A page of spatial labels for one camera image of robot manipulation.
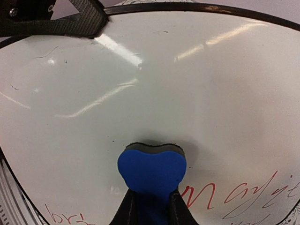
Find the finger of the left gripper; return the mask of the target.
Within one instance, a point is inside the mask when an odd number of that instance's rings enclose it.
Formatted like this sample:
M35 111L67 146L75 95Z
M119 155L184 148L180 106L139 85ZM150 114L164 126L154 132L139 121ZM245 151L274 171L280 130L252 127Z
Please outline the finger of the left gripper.
M0 36L33 35L95 38L109 21L98 0L71 0L78 10L72 19L51 20L54 0L2 0L0 2Z

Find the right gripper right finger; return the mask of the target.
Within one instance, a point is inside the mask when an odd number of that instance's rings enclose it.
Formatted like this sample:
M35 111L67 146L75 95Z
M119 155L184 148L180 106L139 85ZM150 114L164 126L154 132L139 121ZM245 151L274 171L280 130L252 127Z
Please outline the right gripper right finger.
M170 194L170 224L198 225L177 189Z

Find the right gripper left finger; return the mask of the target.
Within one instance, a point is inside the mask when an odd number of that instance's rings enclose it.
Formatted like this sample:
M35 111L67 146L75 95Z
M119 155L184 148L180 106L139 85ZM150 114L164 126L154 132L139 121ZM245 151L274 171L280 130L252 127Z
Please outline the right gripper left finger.
M135 192L128 189L110 225L138 225Z

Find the blue whiteboard eraser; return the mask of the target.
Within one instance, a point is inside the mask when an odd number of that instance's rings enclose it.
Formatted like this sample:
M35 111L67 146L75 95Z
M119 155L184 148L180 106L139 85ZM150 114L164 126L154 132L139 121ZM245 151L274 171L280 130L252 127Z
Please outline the blue whiteboard eraser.
M117 167L128 189L134 193L138 224L168 224L170 194L186 173L183 149L170 143L135 142L120 154Z

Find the white whiteboard black frame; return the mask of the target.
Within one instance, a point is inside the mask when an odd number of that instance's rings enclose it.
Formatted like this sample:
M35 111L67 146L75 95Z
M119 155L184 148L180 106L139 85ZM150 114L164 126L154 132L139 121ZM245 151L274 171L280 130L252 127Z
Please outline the white whiteboard black frame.
M97 37L0 44L0 153L47 225L107 225L132 143L176 144L200 225L300 222L300 26L194 0L105 8Z

